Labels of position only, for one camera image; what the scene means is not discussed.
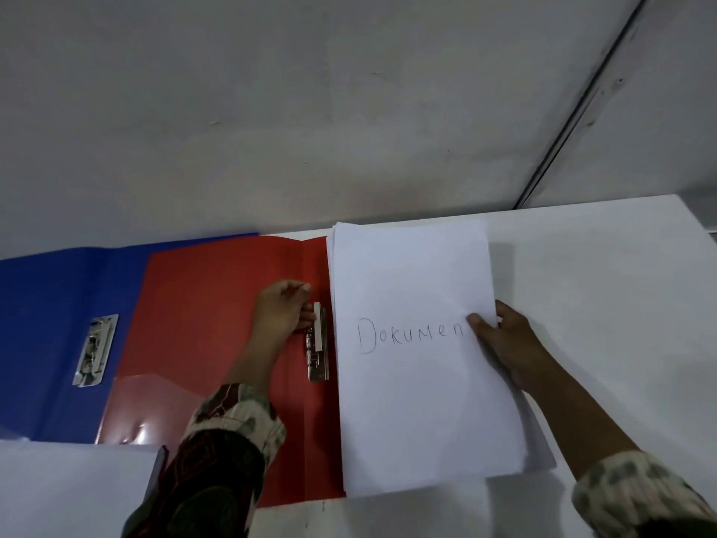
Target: hand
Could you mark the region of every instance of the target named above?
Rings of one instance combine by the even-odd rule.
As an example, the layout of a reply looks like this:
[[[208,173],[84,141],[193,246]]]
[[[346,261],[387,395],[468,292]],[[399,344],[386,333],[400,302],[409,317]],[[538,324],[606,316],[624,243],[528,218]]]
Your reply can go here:
[[[294,330],[311,325],[316,319],[307,303],[311,285],[282,280],[263,289],[254,302],[249,344],[276,352]]]
[[[525,316],[500,300],[496,300],[496,312],[503,318],[497,328],[486,323],[477,313],[471,313],[466,321],[478,340],[495,352],[517,386],[532,395],[542,383],[550,382],[562,369],[540,343]]]

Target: paper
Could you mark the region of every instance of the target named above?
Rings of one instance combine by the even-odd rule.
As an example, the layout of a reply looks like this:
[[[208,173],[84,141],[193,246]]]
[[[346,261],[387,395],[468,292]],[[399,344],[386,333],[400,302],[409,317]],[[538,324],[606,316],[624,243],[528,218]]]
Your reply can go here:
[[[465,320],[497,325],[480,222],[339,224],[328,247],[348,496],[554,466]]]
[[[116,538],[160,465],[150,445],[0,440],[0,536]]]

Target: folder clip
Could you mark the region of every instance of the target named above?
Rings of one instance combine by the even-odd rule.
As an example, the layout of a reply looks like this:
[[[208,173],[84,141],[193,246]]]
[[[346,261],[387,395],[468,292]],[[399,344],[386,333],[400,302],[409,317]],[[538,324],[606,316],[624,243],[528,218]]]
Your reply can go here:
[[[309,381],[328,380],[328,345],[326,343],[326,311],[314,302],[316,320],[306,329],[306,367]]]
[[[72,378],[73,385],[92,387],[102,381],[118,318],[119,315],[115,314],[92,320],[80,353],[80,360],[77,361],[77,371]]]

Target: camouflage sleeve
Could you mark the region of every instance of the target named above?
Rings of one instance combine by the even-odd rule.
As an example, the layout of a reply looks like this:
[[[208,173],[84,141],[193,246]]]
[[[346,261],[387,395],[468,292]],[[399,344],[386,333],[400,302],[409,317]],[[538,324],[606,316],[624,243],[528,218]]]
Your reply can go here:
[[[249,385],[222,385],[192,416],[174,460],[122,536],[246,536],[264,473],[285,438],[265,397]]]
[[[578,480],[573,505],[598,536],[717,536],[704,498],[641,451],[608,457]]]

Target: red folder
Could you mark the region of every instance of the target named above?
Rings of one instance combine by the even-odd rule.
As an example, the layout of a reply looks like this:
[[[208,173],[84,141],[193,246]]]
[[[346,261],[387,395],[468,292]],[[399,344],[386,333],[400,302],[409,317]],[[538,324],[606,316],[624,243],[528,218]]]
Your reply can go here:
[[[345,496],[326,238],[240,237],[153,254],[97,441],[177,446],[242,351],[257,293],[280,279],[310,283],[326,309],[330,379],[309,382],[304,337],[291,336],[270,393],[288,433],[260,506]]]

